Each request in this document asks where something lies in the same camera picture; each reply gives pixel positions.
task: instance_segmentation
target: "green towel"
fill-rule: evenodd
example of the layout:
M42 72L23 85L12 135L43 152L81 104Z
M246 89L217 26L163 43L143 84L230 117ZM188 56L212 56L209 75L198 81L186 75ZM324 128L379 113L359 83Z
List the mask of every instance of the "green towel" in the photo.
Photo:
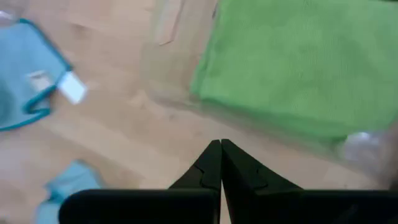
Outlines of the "green towel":
M222 0L190 91L315 139L385 129L398 112L398 2Z

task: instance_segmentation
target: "wooden floor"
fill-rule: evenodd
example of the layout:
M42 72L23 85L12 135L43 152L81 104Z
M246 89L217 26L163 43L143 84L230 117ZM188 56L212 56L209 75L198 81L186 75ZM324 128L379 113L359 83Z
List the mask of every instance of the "wooden floor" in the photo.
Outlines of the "wooden floor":
M25 16L59 46L89 92L76 106L56 93L51 116L0 133L0 220L33 223L47 196L43 185L74 159L97 168L110 187L167 188L221 138L304 188L380 188L358 171L154 103L138 74L152 9L151 0L30 0Z

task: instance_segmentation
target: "blue cloth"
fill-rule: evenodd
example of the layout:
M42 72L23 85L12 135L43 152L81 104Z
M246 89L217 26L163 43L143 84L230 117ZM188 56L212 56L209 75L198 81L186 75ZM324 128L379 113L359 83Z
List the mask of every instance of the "blue cloth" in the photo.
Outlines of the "blue cloth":
M0 131L18 128L50 113L48 95L71 70L31 21L0 28ZM44 71L50 85L35 90L28 74Z
M57 224L62 202L81 190L100 189L104 186L99 175L82 161L74 161L56 178L46 184L50 194L36 211L36 224Z

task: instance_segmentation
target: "tag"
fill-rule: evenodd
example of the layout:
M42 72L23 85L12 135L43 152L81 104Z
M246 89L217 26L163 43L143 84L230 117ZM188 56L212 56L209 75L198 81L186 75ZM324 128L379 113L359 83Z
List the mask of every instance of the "tag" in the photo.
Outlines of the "tag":
M87 93L87 87L74 72L64 74L58 84L58 89L74 105L80 103Z
M49 76L45 71L38 71L28 74L30 84L32 84L34 90L41 92L48 87L52 86Z

